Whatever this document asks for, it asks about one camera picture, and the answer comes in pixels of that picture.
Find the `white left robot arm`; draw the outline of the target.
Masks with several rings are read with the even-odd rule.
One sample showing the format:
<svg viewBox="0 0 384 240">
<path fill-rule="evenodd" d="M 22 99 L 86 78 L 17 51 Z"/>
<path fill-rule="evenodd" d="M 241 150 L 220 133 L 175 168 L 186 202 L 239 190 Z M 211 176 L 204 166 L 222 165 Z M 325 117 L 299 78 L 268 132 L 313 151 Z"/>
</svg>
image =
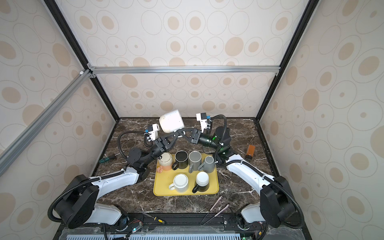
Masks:
<svg viewBox="0 0 384 240">
<path fill-rule="evenodd" d="M 53 200 L 48 208 L 48 218 L 56 223 L 64 223 L 69 229 L 94 222 L 114 225 L 122 217 L 122 211 L 116 206 L 98 205 L 98 199 L 145 180 L 149 174 L 148 165 L 172 149 L 179 137 L 185 137 L 186 131 L 181 129 L 157 138 L 148 151 L 132 148 L 121 153 L 127 166 L 120 171 L 93 178 L 76 176 Z"/>
</svg>

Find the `pink cream mug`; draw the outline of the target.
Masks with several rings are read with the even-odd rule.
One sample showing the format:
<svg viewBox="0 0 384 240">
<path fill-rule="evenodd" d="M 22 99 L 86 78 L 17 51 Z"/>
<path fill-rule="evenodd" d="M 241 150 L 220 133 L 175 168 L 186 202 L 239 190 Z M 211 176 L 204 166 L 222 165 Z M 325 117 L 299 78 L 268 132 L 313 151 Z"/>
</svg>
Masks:
<svg viewBox="0 0 384 240">
<path fill-rule="evenodd" d="M 161 174 L 164 171 L 170 171 L 173 165 L 173 157 L 170 153 L 163 153 L 158 158 L 159 167 L 157 167 L 157 173 Z"/>
</svg>

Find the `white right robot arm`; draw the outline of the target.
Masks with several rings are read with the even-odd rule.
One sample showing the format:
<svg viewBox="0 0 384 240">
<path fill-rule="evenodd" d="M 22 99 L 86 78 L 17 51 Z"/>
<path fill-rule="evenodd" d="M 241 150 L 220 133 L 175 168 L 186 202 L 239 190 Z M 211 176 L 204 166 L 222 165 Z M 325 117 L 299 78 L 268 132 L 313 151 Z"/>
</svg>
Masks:
<svg viewBox="0 0 384 240">
<path fill-rule="evenodd" d="M 257 204 L 243 207 L 239 216 L 245 225 L 265 222 L 273 228 L 286 225 L 301 229 L 305 225 L 304 213 L 293 197 L 288 181 L 273 177 L 257 169 L 230 146 L 231 136 L 228 127 L 218 127 L 213 135 L 195 128 L 184 128 L 171 134 L 175 138 L 184 137 L 193 144 L 215 150 L 214 158 L 218 168 L 226 168 L 249 184 L 260 196 Z"/>
</svg>

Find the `white speckled mug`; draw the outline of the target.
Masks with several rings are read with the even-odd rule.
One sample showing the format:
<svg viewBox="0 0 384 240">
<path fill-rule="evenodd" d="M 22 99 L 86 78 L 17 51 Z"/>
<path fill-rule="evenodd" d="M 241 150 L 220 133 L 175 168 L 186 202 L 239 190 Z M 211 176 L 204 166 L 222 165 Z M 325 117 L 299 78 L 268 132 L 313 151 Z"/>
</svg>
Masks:
<svg viewBox="0 0 384 240">
<path fill-rule="evenodd" d="M 173 133 L 185 127 L 182 116 L 178 110 L 162 115 L 159 118 L 159 123 L 164 133 Z"/>
</svg>

